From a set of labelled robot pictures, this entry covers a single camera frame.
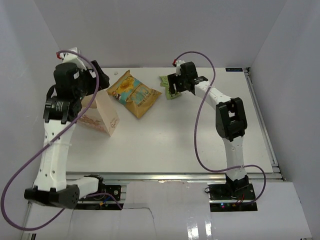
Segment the green sour candy packet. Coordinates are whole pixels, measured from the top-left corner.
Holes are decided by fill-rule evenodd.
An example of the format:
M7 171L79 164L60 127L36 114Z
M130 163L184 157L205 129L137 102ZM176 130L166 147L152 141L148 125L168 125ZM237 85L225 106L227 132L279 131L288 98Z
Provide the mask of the green sour candy packet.
M167 100L173 100L177 97L180 97L182 94L180 92L175 92L175 93L171 93L170 90L169 90L169 87L166 86L165 87L165 97Z

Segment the light green snack packet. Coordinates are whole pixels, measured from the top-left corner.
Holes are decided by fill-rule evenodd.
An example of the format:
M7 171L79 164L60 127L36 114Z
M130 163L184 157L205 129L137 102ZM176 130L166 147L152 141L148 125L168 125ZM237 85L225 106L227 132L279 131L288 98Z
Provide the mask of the light green snack packet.
M165 87L165 88L168 88L169 87L169 80L168 80L168 76L167 75L162 75L162 76L159 76L160 78L160 86L161 87Z

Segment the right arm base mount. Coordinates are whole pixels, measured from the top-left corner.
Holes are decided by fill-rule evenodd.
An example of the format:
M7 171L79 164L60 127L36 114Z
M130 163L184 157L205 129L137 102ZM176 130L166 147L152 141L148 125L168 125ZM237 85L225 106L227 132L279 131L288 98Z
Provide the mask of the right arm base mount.
M204 192L208 194L211 213L256 212L258 210L256 202L249 204L256 198L251 183L234 193L226 184L210 184L204 189Z

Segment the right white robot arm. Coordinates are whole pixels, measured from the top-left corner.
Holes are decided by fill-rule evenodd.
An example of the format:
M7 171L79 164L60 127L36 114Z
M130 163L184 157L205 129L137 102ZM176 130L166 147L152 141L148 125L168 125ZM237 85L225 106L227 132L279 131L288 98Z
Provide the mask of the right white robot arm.
M176 72L167 76L169 92L191 92L208 103L215 110L215 128L222 138L226 154L226 195L236 200L243 195L249 185L244 169L243 140L248 127L244 104L241 98L231 98L212 84L204 76L198 76L195 64L176 60Z

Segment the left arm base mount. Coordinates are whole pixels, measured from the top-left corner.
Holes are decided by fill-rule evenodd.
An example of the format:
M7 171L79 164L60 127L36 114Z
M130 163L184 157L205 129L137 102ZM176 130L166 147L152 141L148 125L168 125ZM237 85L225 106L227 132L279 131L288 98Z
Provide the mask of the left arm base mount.
M101 189L95 193L81 198L79 204L98 204L100 207L107 207L109 203L114 203L121 200L121 185L105 185L103 184Z

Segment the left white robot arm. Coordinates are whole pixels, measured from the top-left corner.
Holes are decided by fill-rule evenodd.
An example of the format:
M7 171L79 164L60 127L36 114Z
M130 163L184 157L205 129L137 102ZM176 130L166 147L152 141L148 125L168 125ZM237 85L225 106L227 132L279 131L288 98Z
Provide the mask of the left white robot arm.
M106 187L99 177L87 175L68 184L66 163L73 131L82 110L82 100L110 86L109 77L96 60L92 68L81 68L74 62L64 62L55 67L55 84L47 94L44 105L45 150L33 186L25 189L24 198L42 206L73 209L86 195L99 200L105 196Z

